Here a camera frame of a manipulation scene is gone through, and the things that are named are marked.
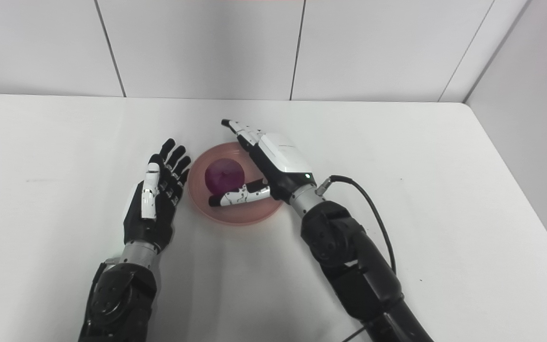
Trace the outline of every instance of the cable connector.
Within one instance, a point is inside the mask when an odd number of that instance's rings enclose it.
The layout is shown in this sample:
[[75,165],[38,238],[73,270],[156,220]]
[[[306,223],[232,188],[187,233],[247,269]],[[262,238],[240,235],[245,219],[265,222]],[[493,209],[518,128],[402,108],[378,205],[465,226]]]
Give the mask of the cable connector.
[[315,194],[318,196],[324,195],[326,190],[328,190],[328,187],[332,184],[332,181],[330,180],[330,177],[326,178],[320,186],[318,186],[317,189],[315,189]]

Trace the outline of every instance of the pink plate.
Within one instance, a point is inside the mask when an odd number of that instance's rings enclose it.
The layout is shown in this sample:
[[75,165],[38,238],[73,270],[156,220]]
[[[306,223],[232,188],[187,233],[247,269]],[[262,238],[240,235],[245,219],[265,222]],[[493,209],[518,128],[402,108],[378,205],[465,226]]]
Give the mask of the pink plate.
[[246,182],[263,178],[263,174],[256,168],[248,153],[242,149],[239,143],[222,143],[207,150],[195,160],[189,170],[189,179],[187,180],[189,197],[200,212],[214,221],[230,226],[253,225],[273,215],[282,205],[282,201],[275,201],[272,198],[226,207],[213,208],[208,205],[211,193],[206,188],[204,174],[212,162],[221,158],[230,158],[242,165]]

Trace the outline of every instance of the silver metal cylinder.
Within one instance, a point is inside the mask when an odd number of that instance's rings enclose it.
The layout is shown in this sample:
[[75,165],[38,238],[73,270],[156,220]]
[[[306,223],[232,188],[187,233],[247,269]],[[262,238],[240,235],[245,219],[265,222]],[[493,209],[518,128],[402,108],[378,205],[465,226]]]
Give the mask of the silver metal cylinder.
[[151,268],[156,255],[158,252],[154,245],[144,241],[130,241],[123,248],[120,264],[130,263]]
[[305,216],[316,204],[325,201],[324,197],[315,193],[316,186],[307,184],[295,191],[291,196],[291,207],[295,209],[299,217]]
[[324,195],[326,190],[328,190],[328,187],[332,184],[332,181],[330,180],[330,177],[326,178],[320,186],[318,186],[317,189],[315,189],[315,194],[318,196]]

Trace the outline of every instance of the black robotic forearm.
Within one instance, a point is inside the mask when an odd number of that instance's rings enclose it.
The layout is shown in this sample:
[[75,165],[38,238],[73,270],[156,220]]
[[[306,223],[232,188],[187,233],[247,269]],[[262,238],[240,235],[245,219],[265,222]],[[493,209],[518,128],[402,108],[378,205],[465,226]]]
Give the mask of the black robotic forearm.
[[376,342],[432,342],[404,302],[401,284],[364,228],[323,201],[302,218],[301,237],[348,314]]
[[143,342],[157,291],[155,278],[137,264],[106,267],[101,264],[94,276],[79,341]]
[[176,205],[191,159],[169,139],[148,163],[123,222],[119,260],[100,264],[90,289],[80,342],[144,342],[158,290],[153,261],[170,243]]

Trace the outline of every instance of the white tile wall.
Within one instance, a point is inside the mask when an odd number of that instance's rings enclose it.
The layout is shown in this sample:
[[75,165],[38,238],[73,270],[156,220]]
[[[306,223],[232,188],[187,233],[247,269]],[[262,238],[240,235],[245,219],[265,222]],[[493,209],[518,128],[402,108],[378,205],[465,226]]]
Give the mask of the white tile wall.
[[467,101],[547,228],[547,0],[533,0]]
[[527,0],[494,1],[440,100],[464,102]]
[[128,96],[289,99],[302,1],[99,3]]
[[[522,2],[492,8],[495,29],[480,35],[459,78],[475,80]],[[491,4],[308,0],[293,99],[438,101]],[[445,99],[462,101],[471,86],[455,82]]]
[[94,3],[0,1],[0,93],[122,95]]

